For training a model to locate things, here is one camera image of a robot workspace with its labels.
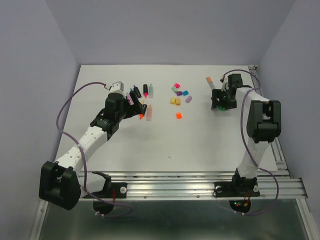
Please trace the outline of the black highlighter purple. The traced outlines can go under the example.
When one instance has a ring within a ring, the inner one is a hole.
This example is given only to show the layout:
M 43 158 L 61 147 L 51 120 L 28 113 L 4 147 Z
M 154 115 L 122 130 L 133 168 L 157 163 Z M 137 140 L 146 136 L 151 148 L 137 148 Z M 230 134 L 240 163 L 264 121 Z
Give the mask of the black highlighter purple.
M 138 99 L 142 97 L 141 92 L 140 92 L 140 90 L 139 90 L 139 88 L 137 86 L 134 85 L 133 86 L 133 90 L 134 90 L 134 92 L 135 92 L 135 94 L 136 94 Z

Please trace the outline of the pastel pink highlighter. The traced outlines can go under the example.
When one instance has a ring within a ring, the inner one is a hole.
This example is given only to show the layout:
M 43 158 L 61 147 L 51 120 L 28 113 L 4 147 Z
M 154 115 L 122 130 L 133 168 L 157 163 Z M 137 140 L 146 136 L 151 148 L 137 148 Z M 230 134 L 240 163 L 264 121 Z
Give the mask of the pastel pink highlighter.
M 134 104 L 131 95 L 128 92 L 126 93 L 126 98 L 129 100 L 130 105 Z

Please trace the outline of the black highlighter orange cap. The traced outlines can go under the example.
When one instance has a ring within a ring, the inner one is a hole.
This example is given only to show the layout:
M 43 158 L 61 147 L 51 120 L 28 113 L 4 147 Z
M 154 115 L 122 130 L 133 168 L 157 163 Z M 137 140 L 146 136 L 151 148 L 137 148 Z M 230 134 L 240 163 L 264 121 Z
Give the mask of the black highlighter orange cap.
M 140 119 L 140 120 L 143 119 L 143 117 L 144 117 L 144 115 L 145 115 L 145 113 L 146 113 L 147 107 L 148 107 L 147 104 L 143 104 L 143 105 L 142 105 L 142 113 L 139 115 L 139 119 Z

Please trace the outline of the black highlighter green cap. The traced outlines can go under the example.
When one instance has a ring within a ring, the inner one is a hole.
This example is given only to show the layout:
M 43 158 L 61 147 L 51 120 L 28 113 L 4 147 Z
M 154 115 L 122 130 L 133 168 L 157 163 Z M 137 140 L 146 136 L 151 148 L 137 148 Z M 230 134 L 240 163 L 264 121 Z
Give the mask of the black highlighter green cap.
M 225 111 L 226 111 L 226 109 L 225 109 L 224 107 L 222 107 L 222 106 L 219 106 L 218 109 L 219 109 L 220 111 L 222 111 L 222 112 L 225 112 Z

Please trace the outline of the pastel peach highlighter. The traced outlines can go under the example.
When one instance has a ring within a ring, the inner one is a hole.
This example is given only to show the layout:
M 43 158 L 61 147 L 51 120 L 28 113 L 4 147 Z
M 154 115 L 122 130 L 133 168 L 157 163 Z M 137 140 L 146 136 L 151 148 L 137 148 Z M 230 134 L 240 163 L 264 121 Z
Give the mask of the pastel peach highlighter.
M 150 105 L 147 107 L 146 120 L 147 120 L 147 121 L 151 121 L 151 120 L 152 120 L 152 115 L 153 115 L 153 107 L 152 107 L 152 105 L 150 104 Z

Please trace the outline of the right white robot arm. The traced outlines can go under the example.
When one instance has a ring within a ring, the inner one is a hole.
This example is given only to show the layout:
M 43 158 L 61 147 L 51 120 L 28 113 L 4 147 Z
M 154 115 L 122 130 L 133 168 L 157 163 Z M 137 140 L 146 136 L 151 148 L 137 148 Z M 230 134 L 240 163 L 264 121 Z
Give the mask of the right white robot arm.
M 282 130 L 281 103 L 269 100 L 257 93 L 257 89 L 245 85 L 239 73 L 229 71 L 220 80 L 218 89 L 208 77 L 211 89 L 211 109 L 231 110 L 241 105 L 240 134 L 245 147 L 241 163 L 231 181 L 215 182 L 214 195 L 217 198 L 258 197 L 258 171 L 265 151 Z

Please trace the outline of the pastel green pen cap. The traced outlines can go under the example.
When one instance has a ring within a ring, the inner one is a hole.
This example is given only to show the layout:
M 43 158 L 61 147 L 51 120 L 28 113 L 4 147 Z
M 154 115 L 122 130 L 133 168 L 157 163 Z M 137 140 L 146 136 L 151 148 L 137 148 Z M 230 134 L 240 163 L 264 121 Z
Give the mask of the pastel green pen cap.
M 173 87 L 171 88 L 171 90 L 172 90 L 174 93 L 176 93 L 176 92 L 179 91 L 175 86 L 173 86 Z

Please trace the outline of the orange pen cap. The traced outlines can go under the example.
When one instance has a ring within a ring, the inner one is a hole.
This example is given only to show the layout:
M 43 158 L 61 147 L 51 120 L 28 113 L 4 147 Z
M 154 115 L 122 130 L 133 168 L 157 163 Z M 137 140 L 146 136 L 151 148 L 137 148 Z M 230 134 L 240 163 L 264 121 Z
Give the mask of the orange pen cap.
M 177 112 L 177 113 L 176 113 L 176 118 L 177 118 L 177 119 L 181 119 L 181 118 L 182 118 L 182 114 L 181 114 L 180 112 Z

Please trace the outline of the pastel green highlighter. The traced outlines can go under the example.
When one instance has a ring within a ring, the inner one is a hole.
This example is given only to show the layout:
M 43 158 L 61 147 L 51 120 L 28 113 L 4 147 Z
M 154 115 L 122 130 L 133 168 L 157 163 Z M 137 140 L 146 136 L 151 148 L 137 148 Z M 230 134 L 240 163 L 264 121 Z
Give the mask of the pastel green highlighter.
M 153 97 L 154 97 L 154 88 L 153 88 L 153 85 L 152 85 L 152 84 L 150 84 L 150 85 L 148 86 L 148 97 L 149 97 L 149 98 L 153 98 Z

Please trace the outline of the black highlighter pink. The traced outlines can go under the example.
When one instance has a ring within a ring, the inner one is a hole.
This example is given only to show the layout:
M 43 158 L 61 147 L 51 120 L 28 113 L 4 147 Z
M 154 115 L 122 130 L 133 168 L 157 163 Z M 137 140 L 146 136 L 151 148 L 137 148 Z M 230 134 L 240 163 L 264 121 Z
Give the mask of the black highlighter pink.
M 143 85 L 143 95 L 144 95 L 145 98 L 147 98 L 148 95 L 149 95 L 149 89 L 148 89 L 148 85 L 147 84 Z

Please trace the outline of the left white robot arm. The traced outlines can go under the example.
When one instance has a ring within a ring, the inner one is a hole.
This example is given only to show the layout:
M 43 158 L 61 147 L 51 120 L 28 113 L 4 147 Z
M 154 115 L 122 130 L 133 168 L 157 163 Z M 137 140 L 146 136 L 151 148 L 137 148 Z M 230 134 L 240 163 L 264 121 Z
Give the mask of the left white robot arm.
M 43 164 L 38 194 L 42 200 L 71 210 L 83 197 L 106 197 L 111 193 L 111 177 L 107 174 L 93 171 L 94 179 L 88 182 L 87 162 L 116 133 L 122 120 L 145 114 L 147 105 L 134 91 L 129 95 L 130 99 L 121 93 L 109 93 L 104 108 L 80 140 L 75 140 L 74 146 L 54 162 Z

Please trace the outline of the pastel pink pen cap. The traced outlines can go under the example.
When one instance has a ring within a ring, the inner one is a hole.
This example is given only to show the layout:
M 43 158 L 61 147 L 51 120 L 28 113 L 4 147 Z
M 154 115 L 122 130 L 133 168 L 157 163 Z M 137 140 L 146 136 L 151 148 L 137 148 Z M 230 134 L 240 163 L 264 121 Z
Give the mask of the pastel pink pen cap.
M 185 99 L 185 102 L 186 102 L 186 103 L 189 103 L 191 100 L 192 100 L 192 96 L 189 95 L 189 96 Z

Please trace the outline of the pastel peach pen cap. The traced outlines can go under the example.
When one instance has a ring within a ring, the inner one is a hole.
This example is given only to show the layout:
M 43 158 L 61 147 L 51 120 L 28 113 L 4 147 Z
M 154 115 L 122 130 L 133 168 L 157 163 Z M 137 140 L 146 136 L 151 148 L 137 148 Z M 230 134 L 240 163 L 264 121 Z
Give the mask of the pastel peach pen cap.
M 180 106 L 181 105 L 181 100 L 180 98 L 175 99 L 175 105 Z

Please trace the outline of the blue pen cap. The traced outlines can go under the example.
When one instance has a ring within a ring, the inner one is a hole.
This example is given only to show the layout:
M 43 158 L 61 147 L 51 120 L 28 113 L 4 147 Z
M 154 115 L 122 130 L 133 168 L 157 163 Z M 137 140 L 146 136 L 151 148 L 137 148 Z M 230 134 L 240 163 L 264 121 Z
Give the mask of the blue pen cap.
M 189 94 L 189 92 L 188 92 L 187 90 L 185 90 L 185 91 L 182 92 L 182 95 L 183 95 L 183 96 L 187 96 L 188 94 Z

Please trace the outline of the pastel yellow pen cap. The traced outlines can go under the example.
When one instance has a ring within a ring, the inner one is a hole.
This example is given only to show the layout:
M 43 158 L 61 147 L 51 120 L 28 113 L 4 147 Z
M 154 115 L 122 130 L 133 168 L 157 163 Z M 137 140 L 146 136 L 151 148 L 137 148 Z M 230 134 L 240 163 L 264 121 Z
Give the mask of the pastel yellow pen cap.
M 175 97 L 171 97 L 171 98 L 170 98 L 170 103 L 171 103 L 172 105 L 175 105 L 175 104 L 176 104 L 176 98 L 175 98 Z

